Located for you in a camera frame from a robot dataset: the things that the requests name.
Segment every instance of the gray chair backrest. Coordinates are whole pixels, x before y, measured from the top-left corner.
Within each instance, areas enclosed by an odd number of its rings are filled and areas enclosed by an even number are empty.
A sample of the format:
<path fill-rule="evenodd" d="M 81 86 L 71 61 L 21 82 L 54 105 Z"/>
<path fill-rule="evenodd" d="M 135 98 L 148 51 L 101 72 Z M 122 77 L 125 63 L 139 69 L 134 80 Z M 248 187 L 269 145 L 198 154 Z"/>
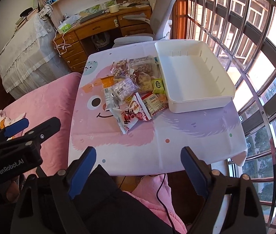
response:
<path fill-rule="evenodd" d="M 154 40 L 163 38 L 163 32 L 170 13 L 173 10 L 173 5 L 176 0 L 156 0 L 153 13 L 150 18 L 150 26 L 155 34 Z"/>

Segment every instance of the table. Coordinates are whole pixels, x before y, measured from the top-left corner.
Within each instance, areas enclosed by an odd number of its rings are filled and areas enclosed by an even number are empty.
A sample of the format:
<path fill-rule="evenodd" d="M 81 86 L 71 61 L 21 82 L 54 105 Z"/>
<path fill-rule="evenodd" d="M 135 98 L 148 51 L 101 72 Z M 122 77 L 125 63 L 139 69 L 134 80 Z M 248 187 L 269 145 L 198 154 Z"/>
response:
<path fill-rule="evenodd" d="M 87 146 L 93 146 L 97 151 L 94 167 L 101 164 L 112 176 L 169 173 L 184 169 L 180 151 L 190 146 L 207 164 L 232 158 L 243 165 L 247 146 L 233 102 L 223 108 L 187 113 L 172 113 L 167 108 L 149 122 L 139 121 L 126 135 L 111 112 L 104 110 L 100 78 L 109 74 L 114 60 L 157 56 L 154 43 L 113 48 L 88 58 L 73 112 L 69 164 Z"/>
<path fill-rule="evenodd" d="M 151 7 L 120 9 L 116 13 L 105 13 L 86 22 L 77 23 L 64 36 L 61 34 L 56 35 L 55 43 L 57 45 L 63 44 L 64 40 L 66 44 L 71 45 L 61 57 L 72 71 L 83 72 L 88 56 L 97 52 L 90 36 L 109 31 L 111 41 L 113 42 L 115 38 L 127 35 L 139 33 L 153 34 L 148 23 L 123 18 L 125 15 L 139 15 L 142 13 L 146 15 L 147 19 L 150 19 Z"/>

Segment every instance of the wooden desk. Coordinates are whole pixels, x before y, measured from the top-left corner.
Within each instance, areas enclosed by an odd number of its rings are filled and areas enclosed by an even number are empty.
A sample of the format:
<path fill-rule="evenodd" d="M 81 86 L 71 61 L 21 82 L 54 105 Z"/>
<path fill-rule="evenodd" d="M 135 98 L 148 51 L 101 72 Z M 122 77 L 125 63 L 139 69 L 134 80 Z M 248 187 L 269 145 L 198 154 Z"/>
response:
<path fill-rule="evenodd" d="M 82 24 L 68 30 L 64 34 L 66 44 L 72 45 L 67 52 L 61 55 L 72 71 L 82 73 L 88 56 L 96 53 L 90 36 L 100 32 L 115 30 L 110 33 L 111 41 L 115 38 L 139 33 L 153 33 L 149 24 L 139 20 L 124 19 L 124 15 L 144 13 L 148 19 L 151 17 L 151 7 L 121 9 L 116 13 L 105 13 L 104 15 L 90 19 Z M 62 35 L 57 34 L 55 42 L 57 45 L 64 43 Z"/>

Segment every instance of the white plastic tray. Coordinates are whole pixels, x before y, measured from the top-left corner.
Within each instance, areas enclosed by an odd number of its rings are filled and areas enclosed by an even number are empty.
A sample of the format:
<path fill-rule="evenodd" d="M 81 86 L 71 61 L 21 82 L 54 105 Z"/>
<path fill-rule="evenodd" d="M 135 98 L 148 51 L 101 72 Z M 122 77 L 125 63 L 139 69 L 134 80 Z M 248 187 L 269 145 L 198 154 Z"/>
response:
<path fill-rule="evenodd" d="M 223 107 L 233 100 L 235 86 L 205 42 L 161 40 L 155 47 L 170 111 Z"/>

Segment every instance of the wooden floor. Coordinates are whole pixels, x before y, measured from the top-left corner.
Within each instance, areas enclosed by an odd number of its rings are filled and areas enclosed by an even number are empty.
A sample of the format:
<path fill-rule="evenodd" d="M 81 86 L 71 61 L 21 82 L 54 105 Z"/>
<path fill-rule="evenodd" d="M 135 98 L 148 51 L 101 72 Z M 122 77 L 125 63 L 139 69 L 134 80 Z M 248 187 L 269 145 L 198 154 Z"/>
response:
<path fill-rule="evenodd" d="M 132 192 L 139 184 L 142 176 L 113 177 L 121 190 Z M 185 225 L 193 223 L 204 204 L 204 199 L 198 196 L 185 171 L 168 173 L 168 185 L 171 187 L 172 203 L 176 214 Z"/>

